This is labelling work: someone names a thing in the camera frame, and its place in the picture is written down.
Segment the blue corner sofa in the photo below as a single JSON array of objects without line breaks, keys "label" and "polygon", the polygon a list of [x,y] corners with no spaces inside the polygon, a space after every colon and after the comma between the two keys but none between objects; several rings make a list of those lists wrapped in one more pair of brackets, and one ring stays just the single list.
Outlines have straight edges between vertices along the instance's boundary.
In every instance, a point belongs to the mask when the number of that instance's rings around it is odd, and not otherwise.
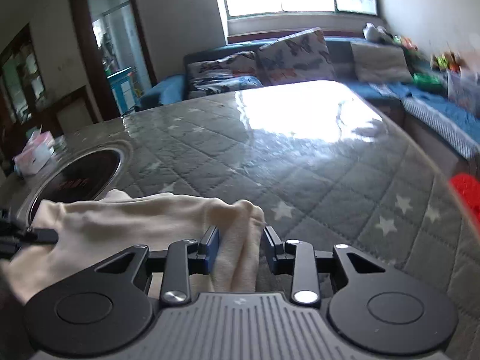
[{"label": "blue corner sofa", "polygon": [[[455,150],[465,160],[479,161],[479,119],[449,102],[443,96],[444,90],[431,93],[415,85],[388,83],[385,85],[364,83],[354,73],[353,54],[350,38],[327,37],[330,60],[334,63],[336,77],[371,105],[396,120],[408,131],[410,125],[424,128],[439,141]],[[188,98],[187,67],[191,63],[222,59],[240,52],[256,52],[260,47],[269,46],[272,40],[251,41],[231,44],[186,55],[185,73],[165,78],[140,97],[135,111],[174,104]]]}]

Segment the cream beige garment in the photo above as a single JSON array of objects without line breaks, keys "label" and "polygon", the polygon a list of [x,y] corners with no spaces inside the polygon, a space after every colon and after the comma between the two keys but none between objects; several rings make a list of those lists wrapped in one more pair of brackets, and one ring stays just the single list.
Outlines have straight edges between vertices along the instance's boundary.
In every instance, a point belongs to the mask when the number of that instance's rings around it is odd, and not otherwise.
[{"label": "cream beige garment", "polygon": [[193,293],[252,292],[260,259],[264,212],[247,200],[159,193],[132,198],[112,189],[99,201],[41,202],[33,226],[53,228],[54,246],[35,245],[1,262],[1,273],[22,303],[42,289],[132,245],[165,250],[173,242],[200,239],[210,226],[220,233],[212,273],[195,275]]}]

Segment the black round induction cooktop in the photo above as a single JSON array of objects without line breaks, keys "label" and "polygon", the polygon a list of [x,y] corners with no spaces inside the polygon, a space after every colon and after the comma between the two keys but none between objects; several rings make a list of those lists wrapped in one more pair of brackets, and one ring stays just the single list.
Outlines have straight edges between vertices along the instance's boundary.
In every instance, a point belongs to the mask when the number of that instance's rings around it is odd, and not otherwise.
[{"label": "black round induction cooktop", "polygon": [[114,147],[91,150],[50,175],[27,203],[30,224],[43,200],[74,203],[95,200],[112,182],[125,162],[125,153]]}]

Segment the colourful toys on sofa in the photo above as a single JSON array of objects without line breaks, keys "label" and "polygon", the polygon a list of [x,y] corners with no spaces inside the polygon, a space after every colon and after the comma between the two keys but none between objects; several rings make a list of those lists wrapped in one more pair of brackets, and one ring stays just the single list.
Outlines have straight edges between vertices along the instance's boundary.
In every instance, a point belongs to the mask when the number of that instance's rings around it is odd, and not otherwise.
[{"label": "colourful toys on sofa", "polygon": [[408,37],[394,35],[393,41],[395,44],[404,48],[405,50],[418,50],[417,46]]}]

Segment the dark wooden sideboard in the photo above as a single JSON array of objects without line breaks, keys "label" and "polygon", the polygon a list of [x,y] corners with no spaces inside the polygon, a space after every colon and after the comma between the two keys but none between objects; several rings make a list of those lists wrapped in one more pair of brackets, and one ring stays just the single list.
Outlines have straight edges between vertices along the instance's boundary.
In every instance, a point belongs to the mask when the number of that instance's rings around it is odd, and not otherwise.
[{"label": "dark wooden sideboard", "polygon": [[51,103],[23,123],[12,120],[1,97],[1,154],[7,162],[12,163],[27,143],[27,132],[33,128],[41,127],[42,131],[50,131],[54,137],[59,137],[97,122],[98,117],[85,85]]}]

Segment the panda plush toy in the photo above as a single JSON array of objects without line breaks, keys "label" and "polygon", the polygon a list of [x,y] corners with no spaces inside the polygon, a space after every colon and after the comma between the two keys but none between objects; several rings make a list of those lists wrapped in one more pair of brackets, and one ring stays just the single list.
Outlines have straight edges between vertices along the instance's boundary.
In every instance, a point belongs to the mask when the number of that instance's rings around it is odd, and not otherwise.
[{"label": "panda plush toy", "polygon": [[394,38],[381,25],[375,26],[373,23],[367,23],[363,28],[364,38],[372,43],[393,45]]}]

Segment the blue cabinet in doorway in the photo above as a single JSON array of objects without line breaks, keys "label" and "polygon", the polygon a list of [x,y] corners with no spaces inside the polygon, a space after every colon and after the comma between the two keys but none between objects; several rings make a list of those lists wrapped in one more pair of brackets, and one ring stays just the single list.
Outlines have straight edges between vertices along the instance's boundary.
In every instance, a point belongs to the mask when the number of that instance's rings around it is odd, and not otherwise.
[{"label": "blue cabinet in doorway", "polygon": [[132,81],[132,68],[115,72],[106,77],[121,115],[135,111],[137,94]]}]

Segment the green plastic bowl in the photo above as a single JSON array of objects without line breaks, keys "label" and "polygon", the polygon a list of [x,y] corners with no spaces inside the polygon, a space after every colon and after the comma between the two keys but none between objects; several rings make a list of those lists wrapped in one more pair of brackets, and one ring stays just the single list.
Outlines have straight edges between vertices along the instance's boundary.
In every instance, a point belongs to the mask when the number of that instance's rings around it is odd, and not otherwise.
[{"label": "green plastic bowl", "polygon": [[443,90],[443,83],[437,76],[416,72],[413,74],[413,82],[425,92],[438,93]]}]

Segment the red plastic stool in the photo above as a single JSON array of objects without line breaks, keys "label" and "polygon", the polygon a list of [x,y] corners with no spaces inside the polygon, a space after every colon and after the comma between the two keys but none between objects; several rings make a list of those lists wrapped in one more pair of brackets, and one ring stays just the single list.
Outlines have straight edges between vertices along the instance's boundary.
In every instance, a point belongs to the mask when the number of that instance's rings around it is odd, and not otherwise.
[{"label": "red plastic stool", "polygon": [[462,202],[469,209],[477,227],[480,221],[480,183],[474,176],[459,173],[450,178],[451,186],[460,195]]}]

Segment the large butterfly cushion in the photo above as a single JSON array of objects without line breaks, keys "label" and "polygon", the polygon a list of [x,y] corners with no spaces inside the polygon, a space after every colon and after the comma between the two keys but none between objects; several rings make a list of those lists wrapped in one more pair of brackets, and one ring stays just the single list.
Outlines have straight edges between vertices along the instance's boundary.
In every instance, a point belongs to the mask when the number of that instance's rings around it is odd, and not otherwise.
[{"label": "large butterfly cushion", "polygon": [[262,46],[257,56],[271,85],[336,78],[324,33],[318,27]]}]

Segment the dark wooden door frame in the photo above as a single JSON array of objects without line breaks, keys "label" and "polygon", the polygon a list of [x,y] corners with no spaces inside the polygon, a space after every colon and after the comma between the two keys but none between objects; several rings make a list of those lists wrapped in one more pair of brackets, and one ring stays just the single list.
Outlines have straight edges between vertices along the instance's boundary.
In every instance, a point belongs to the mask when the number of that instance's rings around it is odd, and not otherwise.
[{"label": "dark wooden door frame", "polygon": [[[134,24],[139,35],[140,50],[145,57],[145,68],[149,79],[156,84],[157,79],[146,44],[137,0],[129,1],[133,5]],[[101,54],[98,50],[95,33],[91,25],[92,17],[89,13],[87,0],[69,0],[69,4],[80,55],[100,115],[104,120],[120,117],[122,113],[118,105],[115,104],[112,89],[107,83],[107,75],[101,67]]]}]

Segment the brown plush toys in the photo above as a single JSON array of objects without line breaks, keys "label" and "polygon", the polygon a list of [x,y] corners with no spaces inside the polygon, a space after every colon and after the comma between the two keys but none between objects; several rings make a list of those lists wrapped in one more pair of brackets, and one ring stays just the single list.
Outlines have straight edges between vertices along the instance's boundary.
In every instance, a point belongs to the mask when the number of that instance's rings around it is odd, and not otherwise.
[{"label": "brown plush toys", "polygon": [[431,69],[440,72],[452,71],[460,73],[461,63],[461,58],[451,51],[444,52],[440,55],[431,55],[430,57]]}]

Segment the grey plain cushion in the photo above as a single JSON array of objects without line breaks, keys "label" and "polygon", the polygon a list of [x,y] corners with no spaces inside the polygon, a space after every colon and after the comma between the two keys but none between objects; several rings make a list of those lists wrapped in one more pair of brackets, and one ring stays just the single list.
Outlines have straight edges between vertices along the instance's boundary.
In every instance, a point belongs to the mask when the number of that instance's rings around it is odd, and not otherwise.
[{"label": "grey plain cushion", "polygon": [[351,47],[359,81],[377,84],[413,81],[400,47],[357,42]]}]

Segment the small butterfly cushion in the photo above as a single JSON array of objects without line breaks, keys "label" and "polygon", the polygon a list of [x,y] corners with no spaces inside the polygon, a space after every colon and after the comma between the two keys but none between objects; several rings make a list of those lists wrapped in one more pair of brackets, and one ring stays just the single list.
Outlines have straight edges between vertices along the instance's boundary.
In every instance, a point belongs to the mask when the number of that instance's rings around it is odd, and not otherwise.
[{"label": "small butterfly cushion", "polygon": [[188,99],[263,87],[253,51],[189,63],[186,71]]}]

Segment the clear plastic storage box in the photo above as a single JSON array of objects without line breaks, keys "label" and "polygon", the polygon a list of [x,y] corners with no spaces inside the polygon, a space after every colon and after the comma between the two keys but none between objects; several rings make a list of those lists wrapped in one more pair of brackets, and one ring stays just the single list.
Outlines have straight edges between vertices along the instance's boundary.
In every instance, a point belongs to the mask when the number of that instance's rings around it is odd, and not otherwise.
[{"label": "clear plastic storage box", "polygon": [[448,100],[479,118],[479,82],[448,71]]}]

